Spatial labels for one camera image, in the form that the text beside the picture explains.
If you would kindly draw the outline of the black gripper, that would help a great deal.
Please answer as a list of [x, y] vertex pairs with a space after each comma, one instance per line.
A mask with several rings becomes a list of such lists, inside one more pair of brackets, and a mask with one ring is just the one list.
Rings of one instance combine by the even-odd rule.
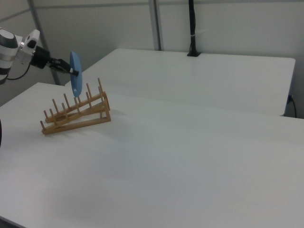
[[45, 66], [48, 66], [49, 68], [61, 73], [69, 73], [74, 76], [79, 75], [79, 71], [73, 69], [66, 61], [58, 59], [56, 63], [56, 59], [50, 56], [50, 52], [39, 46], [37, 46], [33, 52], [30, 65], [39, 69], [44, 69]]

